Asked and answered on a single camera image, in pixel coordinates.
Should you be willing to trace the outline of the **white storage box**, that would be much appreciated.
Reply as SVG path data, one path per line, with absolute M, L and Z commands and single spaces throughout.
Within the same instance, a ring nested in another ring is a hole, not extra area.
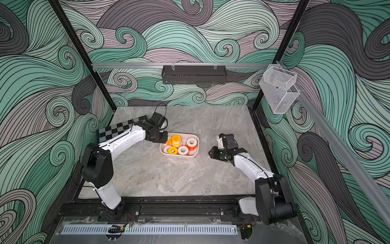
M 160 144 L 159 151 L 164 156 L 190 159 L 199 152 L 200 140 L 194 134 L 168 133 L 168 141 Z

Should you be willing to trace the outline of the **orange tape roll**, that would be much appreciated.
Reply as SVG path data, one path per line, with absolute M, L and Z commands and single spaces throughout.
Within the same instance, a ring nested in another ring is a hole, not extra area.
M 186 146 L 189 149 L 189 151 L 193 151 L 198 147 L 198 141 L 195 138 L 189 138 L 186 141 Z
M 178 148 L 178 155 L 188 156 L 190 153 L 189 148 L 185 145 L 182 145 Z

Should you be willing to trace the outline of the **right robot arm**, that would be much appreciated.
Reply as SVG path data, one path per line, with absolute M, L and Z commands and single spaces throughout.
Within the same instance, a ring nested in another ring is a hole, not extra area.
M 238 200 L 240 213 L 258 216 L 267 225 L 297 215 L 297 208 L 286 177 L 266 170 L 250 156 L 247 150 L 214 146 L 208 155 L 214 160 L 232 163 L 254 183 L 255 195 Z

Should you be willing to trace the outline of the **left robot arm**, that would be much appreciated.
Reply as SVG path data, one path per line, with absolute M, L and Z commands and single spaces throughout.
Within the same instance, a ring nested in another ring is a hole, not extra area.
M 97 193 L 102 204 L 110 210 L 117 209 L 122 198 L 113 183 L 113 160 L 122 152 L 143 140 L 153 143 L 165 143 L 168 132 L 167 119 L 138 121 L 122 134 L 100 144 L 89 144 L 81 159 L 81 176 Z

